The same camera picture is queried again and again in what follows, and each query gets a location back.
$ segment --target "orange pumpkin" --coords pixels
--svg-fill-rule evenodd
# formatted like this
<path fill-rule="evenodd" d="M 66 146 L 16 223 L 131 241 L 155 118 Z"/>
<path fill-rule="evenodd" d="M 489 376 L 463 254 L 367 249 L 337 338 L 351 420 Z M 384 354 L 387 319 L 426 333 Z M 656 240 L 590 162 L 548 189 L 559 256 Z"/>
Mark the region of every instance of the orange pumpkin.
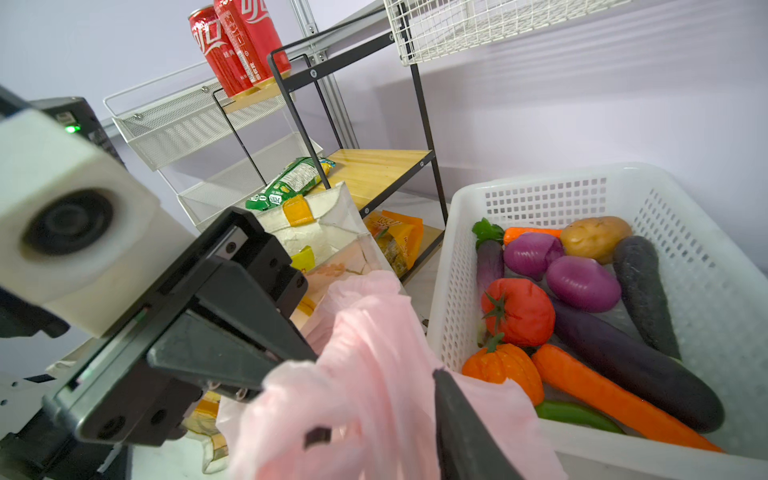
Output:
<path fill-rule="evenodd" d="M 544 385 L 538 370 L 521 348 L 509 343 L 499 345 L 503 337 L 504 333 L 499 333 L 488 342 L 488 347 L 469 357 L 462 374 L 490 383 L 512 379 L 536 406 L 544 401 Z"/>

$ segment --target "can rim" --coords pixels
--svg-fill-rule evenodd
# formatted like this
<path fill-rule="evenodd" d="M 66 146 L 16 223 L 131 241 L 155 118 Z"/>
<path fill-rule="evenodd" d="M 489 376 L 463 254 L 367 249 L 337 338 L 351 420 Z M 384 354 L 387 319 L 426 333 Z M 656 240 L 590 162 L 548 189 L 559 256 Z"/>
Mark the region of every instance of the can rim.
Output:
<path fill-rule="evenodd" d="M 187 20 L 189 20 L 190 18 L 194 17 L 195 15 L 197 15 L 200 12 L 202 12 L 203 10 L 206 10 L 208 8 L 213 8 L 213 6 L 214 6 L 214 4 L 210 4 L 210 5 L 205 5 L 204 7 L 198 8 L 194 12 L 190 13 L 189 15 L 187 15 Z"/>

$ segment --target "green snack bag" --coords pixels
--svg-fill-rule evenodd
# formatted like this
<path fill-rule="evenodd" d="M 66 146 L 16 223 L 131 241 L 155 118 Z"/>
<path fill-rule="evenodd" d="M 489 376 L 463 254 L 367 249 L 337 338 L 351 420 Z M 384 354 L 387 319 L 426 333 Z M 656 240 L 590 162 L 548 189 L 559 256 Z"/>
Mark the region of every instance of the green snack bag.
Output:
<path fill-rule="evenodd" d="M 334 161 L 327 158 L 320 158 L 320 164 L 326 175 L 331 168 L 336 166 Z M 284 201 L 294 198 L 296 195 L 305 195 L 318 183 L 320 183 L 320 175 L 317 173 L 312 158 L 299 157 L 288 164 L 268 187 L 249 198 L 245 207 L 251 210 L 269 210 L 282 205 Z"/>

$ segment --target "green pepper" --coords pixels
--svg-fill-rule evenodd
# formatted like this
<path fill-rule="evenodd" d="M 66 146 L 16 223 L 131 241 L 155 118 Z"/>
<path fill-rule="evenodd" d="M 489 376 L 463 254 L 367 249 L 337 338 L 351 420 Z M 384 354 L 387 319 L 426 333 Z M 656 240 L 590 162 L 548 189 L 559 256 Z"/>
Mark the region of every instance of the green pepper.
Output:
<path fill-rule="evenodd" d="M 472 232 L 477 236 L 478 241 L 475 243 L 475 249 L 480 247 L 480 243 L 486 240 L 495 240 L 500 244 L 504 244 L 504 229 L 499 225 L 493 224 L 488 221 L 487 218 L 483 218 L 472 227 Z"/>
<path fill-rule="evenodd" d="M 540 419 L 556 422 L 587 425 L 606 432 L 626 435 L 616 422 L 589 407 L 568 402 L 552 402 L 545 400 L 536 406 L 536 414 Z"/>

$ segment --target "red soda can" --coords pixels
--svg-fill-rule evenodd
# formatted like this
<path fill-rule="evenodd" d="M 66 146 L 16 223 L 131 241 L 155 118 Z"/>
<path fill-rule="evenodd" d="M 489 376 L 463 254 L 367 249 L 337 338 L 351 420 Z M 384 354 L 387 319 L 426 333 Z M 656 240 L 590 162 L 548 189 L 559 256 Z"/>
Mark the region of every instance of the red soda can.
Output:
<path fill-rule="evenodd" d="M 200 51 L 216 74 L 227 97 L 253 89 L 240 59 L 235 55 L 230 39 L 221 28 L 213 5 L 200 8 L 189 15 L 190 28 Z"/>
<path fill-rule="evenodd" d="M 248 36 L 245 22 L 237 13 L 237 6 L 235 4 L 239 1 L 214 0 L 214 8 L 216 9 L 216 15 L 219 15 L 221 20 L 221 26 L 232 41 L 235 53 L 240 58 L 248 78 L 256 85 L 271 78 L 272 74 L 269 68 L 265 67 L 259 60 L 256 45 L 253 44 Z"/>
<path fill-rule="evenodd" d="M 262 65 L 270 70 L 270 64 L 266 60 L 267 55 L 282 47 L 283 43 L 280 41 L 280 37 L 277 36 L 275 24 L 272 23 L 270 13 L 266 10 L 266 3 L 264 0 L 231 1 L 237 5 L 237 12 L 245 22 L 250 40 L 256 46 L 259 60 L 261 60 Z M 281 74 L 290 72 L 290 62 L 286 52 L 282 51 L 275 55 L 275 65 Z"/>

